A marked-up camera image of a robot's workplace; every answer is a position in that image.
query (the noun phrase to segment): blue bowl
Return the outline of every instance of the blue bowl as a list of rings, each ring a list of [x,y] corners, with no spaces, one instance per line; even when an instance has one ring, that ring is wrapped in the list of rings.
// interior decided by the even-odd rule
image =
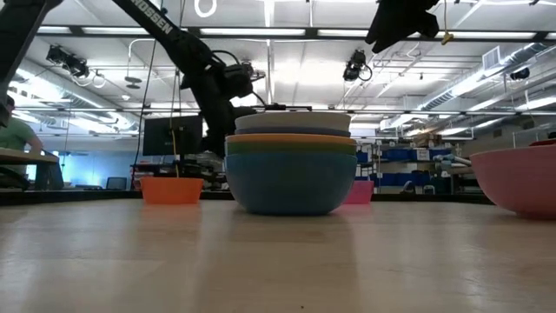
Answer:
[[[339,137],[351,137],[349,131],[332,130],[315,127],[254,127],[243,130],[235,130],[236,135],[244,134],[313,134],[313,135],[329,135]]]
[[[226,157],[235,200],[249,213],[325,215],[338,208],[354,182],[357,158],[340,153],[253,153]]]

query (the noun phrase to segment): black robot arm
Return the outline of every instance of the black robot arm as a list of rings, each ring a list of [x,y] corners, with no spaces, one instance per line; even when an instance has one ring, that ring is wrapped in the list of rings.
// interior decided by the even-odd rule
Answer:
[[[25,56],[39,25],[49,10],[62,0],[4,0],[0,11],[0,110],[11,78]],[[190,88],[208,125],[211,143],[204,147],[223,153],[224,137],[235,131],[235,112],[229,99],[253,92],[248,70],[240,64],[227,66],[215,58],[199,38],[174,25],[148,0],[113,0],[136,20],[168,53],[184,75],[183,88]],[[0,124],[7,117],[0,112]]]

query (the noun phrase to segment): wooden table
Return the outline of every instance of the wooden table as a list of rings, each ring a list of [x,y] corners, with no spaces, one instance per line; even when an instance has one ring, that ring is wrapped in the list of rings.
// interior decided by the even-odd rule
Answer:
[[[556,312],[554,223],[493,206],[373,203],[331,216],[141,200],[0,210],[10,312]]]
[[[19,150],[0,148],[0,165],[36,165],[36,190],[47,189],[49,166],[57,163],[57,156],[41,156]]]

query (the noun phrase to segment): person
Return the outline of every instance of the person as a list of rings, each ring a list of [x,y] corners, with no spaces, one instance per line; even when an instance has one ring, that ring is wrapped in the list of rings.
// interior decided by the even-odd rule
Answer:
[[[25,122],[12,118],[11,115],[13,110],[16,109],[16,103],[10,96],[8,96],[6,108],[10,114],[10,119],[5,128],[0,128],[0,148],[24,151],[25,146],[28,144],[30,146],[30,153],[41,154],[43,143],[36,136],[35,131]],[[25,165],[4,165],[4,168],[13,170],[21,176],[25,176],[27,170]],[[8,180],[8,177],[0,176],[0,184],[10,184]]]

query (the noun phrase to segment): white bowl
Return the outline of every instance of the white bowl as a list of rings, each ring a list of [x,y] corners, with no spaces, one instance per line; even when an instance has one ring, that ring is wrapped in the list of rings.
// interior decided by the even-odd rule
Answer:
[[[235,119],[238,130],[261,127],[310,127],[349,131],[351,116],[327,112],[272,112]]]

